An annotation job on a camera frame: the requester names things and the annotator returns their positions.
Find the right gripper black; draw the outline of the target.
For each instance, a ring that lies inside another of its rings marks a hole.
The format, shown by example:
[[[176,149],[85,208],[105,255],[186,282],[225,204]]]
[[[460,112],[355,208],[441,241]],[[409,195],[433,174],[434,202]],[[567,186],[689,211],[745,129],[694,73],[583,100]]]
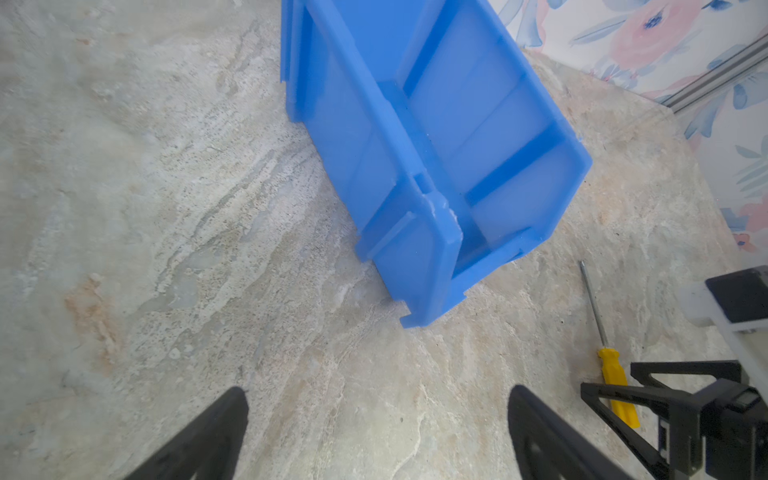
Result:
[[[735,360],[633,362],[630,375],[645,387],[582,383],[581,399],[618,435],[654,479],[692,475],[714,479],[767,476],[767,268],[753,267],[684,287],[687,319],[713,326]],[[636,432],[635,407],[667,415],[672,399],[655,374],[710,376],[713,383],[671,408],[667,460]]]

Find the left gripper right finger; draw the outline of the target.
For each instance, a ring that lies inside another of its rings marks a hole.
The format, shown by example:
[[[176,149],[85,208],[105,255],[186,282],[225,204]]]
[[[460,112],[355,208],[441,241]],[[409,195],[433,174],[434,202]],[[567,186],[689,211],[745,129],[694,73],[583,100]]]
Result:
[[[511,389],[507,418],[523,479],[629,477],[523,385]]]

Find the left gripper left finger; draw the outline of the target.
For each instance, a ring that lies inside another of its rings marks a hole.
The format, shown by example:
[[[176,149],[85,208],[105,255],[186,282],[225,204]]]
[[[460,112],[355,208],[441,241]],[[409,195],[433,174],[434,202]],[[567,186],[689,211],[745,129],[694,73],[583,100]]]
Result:
[[[245,391],[224,392],[184,429],[139,465],[130,479],[231,479],[248,425]]]

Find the yellow handled screwdriver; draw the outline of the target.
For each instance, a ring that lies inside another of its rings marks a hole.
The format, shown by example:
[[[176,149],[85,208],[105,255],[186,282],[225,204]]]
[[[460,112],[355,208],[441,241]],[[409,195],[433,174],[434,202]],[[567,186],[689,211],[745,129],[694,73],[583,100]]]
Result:
[[[592,310],[593,318],[596,322],[598,335],[601,342],[601,348],[598,350],[598,357],[601,360],[603,380],[608,385],[627,386],[627,376],[625,370],[619,362],[620,354],[616,349],[613,349],[609,346],[602,316],[598,308],[594,289],[585,261],[579,260],[578,266],[589,298],[589,304]],[[633,429],[638,429],[640,427],[638,413],[634,405],[618,400],[611,400],[610,405],[613,413],[616,414],[629,427]]]

